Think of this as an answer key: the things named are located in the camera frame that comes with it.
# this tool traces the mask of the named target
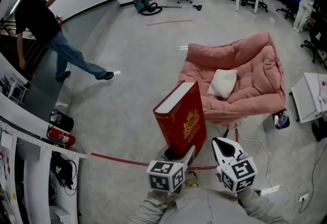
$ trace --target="pink cushion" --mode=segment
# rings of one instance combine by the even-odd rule
[[[237,70],[228,99],[207,94],[217,69]],[[189,44],[179,81],[198,81],[204,116],[230,126],[249,115],[275,113],[285,108],[284,72],[268,33],[223,46]]]

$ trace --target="power outlet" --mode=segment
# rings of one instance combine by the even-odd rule
[[[309,197],[309,194],[308,194],[308,193],[307,193],[307,194],[304,194],[304,195],[302,195],[302,196],[298,199],[298,201],[299,201],[299,202],[305,201],[305,200],[308,199],[308,197]]]

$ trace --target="man in black shirt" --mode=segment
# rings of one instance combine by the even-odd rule
[[[58,54],[56,72],[58,82],[71,75],[70,71],[66,71],[68,62],[94,75],[97,80],[110,80],[113,77],[112,71],[85,62],[82,53],[68,43],[56,17],[48,8],[55,1],[20,0],[15,11],[19,67],[25,69],[26,65],[22,53],[22,33],[28,28],[39,42]]]

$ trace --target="red book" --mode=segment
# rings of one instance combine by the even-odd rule
[[[154,109],[153,113],[173,159],[181,159],[192,145],[195,157],[207,135],[198,82],[181,82]]]

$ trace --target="gray floor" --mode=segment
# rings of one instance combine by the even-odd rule
[[[177,5],[176,0],[156,1]],[[221,45],[267,31],[281,58],[287,91],[304,72],[325,73],[319,64],[311,62],[311,52],[300,48],[309,35],[295,32],[292,22],[275,11],[282,6],[280,2],[268,0],[269,13],[259,8],[257,14],[251,6],[240,6],[236,12],[234,3],[226,0],[194,0],[194,4],[203,5],[202,10],[196,11],[183,2],[182,9],[164,9],[146,17],[133,6],[124,7],[110,29],[100,31],[96,40],[87,41],[86,44],[96,45],[83,48],[90,61],[108,70],[120,70],[121,74],[109,82],[99,82],[72,67],[72,77],[63,88],[71,101],[69,114],[75,120],[72,133],[77,137],[76,149],[139,162],[154,159],[165,141],[152,109],[175,87],[186,55],[179,47],[190,42]],[[176,20],[193,21],[146,26]],[[312,196],[313,166],[327,140],[317,143],[311,124],[296,122],[295,107],[288,95],[286,108],[291,125],[285,130],[265,128],[270,115],[242,120],[240,144],[253,156],[259,170],[255,188],[279,187],[267,196],[290,223],[319,223],[327,213],[327,152],[316,167],[314,196],[302,214],[298,214],[301,204],[297,199],[306,192]],[[195,166],[215,164],[209,140],[223,132],[223,128],[207,123],[208,141]],[[235,139],[234,132],[228,137]],[[88,156],[81,163],[79,174],[80,223],[125,223],[148,191],[145,170],[143,166]],[[214,170],[199,171],[198,177],[202,187],[218,185]]]
[[[103,4],[67,21],[62,26],[62,32],[70,44],[81,49],[112,4],[113,2]],[[56,63],[57,54],[48,50],[34,72],[22,105],[24,109],[45,121],[48,121],[62,87],[62,83],[55,79]]]

